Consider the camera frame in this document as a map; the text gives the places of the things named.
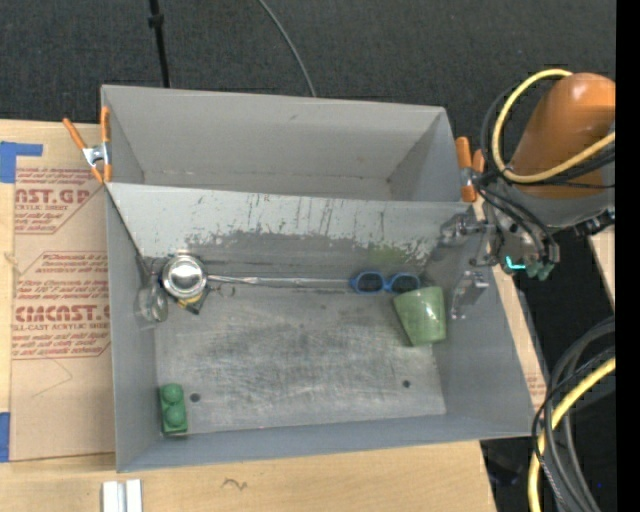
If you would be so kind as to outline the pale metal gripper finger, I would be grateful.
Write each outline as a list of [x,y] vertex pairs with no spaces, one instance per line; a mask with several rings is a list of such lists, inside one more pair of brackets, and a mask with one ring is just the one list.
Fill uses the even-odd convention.
[[473,306],[488,288],[489,282],[482,271],[464,271],[452,290],[450,305],[451,319],[464,319],[466,317],[466,310]]
[[441,225],[439,244],[443,247],[461,246],[472,235],[482,234],[485,230],[485,223],[474,214],[456,214]]

